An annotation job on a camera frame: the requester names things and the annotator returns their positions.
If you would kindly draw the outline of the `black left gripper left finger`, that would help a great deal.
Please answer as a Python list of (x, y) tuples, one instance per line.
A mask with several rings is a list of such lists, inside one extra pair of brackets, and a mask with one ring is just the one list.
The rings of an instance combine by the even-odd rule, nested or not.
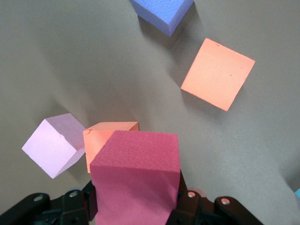
[(88, 225), (98, 211), (96, 190), (90, 181), (82, 190), (74, 189), (50, 199), (33, 193), (0, 216), (2, 225)]

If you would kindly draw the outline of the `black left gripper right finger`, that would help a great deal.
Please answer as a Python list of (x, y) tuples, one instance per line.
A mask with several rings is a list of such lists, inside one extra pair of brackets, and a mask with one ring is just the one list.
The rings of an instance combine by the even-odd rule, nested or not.
[(220, 196), (210, 201), (200, 190), (187, 188), (182, 172), (172, 175), (176, 181), (176, 207), (167, 220), (169, 225), (261, 225), (237, 199)]

